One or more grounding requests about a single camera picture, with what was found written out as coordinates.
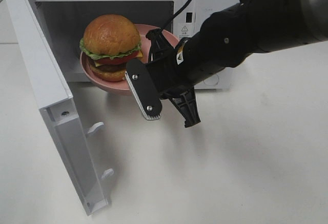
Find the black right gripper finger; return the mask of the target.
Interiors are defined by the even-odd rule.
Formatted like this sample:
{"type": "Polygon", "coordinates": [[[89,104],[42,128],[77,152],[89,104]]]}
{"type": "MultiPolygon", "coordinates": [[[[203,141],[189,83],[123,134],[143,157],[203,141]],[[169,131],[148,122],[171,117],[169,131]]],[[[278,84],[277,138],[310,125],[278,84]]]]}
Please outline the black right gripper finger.
{"type": "Polygon", "coordinates": [[[184,118],[184,127],[189,128],[201,122],[197,109],[195,89],[190,88],[178,96],[169,97],[170,102],[184,118]]]}
{"type": "Polygon", "coordinates": [[[169,43],[162,32],[163,29],[157,28],[148,31],[146,34],[146,39],[151,41],[147,64],[161,59],[171,64],[175,63],[175,48],[169,43]]]}

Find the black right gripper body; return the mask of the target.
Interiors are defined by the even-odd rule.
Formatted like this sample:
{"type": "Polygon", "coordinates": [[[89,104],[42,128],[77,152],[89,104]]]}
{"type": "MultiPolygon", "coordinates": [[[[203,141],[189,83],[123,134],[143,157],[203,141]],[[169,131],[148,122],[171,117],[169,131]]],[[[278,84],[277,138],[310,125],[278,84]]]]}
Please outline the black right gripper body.
{"type": "Polygon", "coordinates": [[[160,99],[178,98],[187,93],[194,96],[194,87],[177,70],[176,50],[168,48],[152,53],[153,60],[146,64],[146,69],[160,99]]]}

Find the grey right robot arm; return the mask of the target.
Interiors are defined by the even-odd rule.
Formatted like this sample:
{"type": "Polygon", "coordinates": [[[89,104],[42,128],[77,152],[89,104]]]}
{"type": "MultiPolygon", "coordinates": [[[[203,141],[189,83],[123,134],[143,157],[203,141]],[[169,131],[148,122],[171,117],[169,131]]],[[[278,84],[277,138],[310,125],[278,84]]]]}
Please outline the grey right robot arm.
{"type": "Polygon", "coordinates": [[[327,40],[327,0],[239,0],[214,12],[192,37],[177,46],[151,31],[155,59],[146,64],[151,93],[140,104],[147,119],[161,113],[168,99],[184,117],[186,127],[199,123],[194,87],[206,78],[239,66],[254,53],[270,53],[327,40]]]}

